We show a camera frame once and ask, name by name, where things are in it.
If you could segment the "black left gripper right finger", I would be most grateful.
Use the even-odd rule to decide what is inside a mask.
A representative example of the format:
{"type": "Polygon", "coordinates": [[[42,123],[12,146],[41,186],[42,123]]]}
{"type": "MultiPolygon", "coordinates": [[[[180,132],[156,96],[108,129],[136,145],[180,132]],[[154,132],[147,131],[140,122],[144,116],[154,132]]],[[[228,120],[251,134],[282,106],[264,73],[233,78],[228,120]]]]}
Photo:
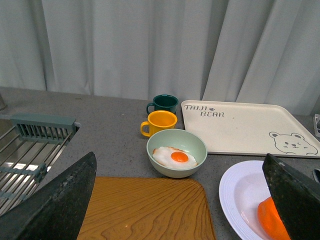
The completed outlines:
{"type": "Polygon", "coordinates": [[[320,238],[320,184],[268,153],[262,171],[278,215],[292,240],[320,238]]]}

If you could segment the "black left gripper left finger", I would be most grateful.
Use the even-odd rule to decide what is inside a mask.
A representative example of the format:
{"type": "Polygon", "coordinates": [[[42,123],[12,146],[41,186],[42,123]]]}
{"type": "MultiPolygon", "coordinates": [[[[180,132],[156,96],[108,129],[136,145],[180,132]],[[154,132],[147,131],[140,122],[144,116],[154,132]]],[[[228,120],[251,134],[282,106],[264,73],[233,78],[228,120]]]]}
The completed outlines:
{"type": "Polygon", "coordinates": [[[95,184],[97,160],[89,152],[0,217],[2,240],[75,240],[95,184]]]}

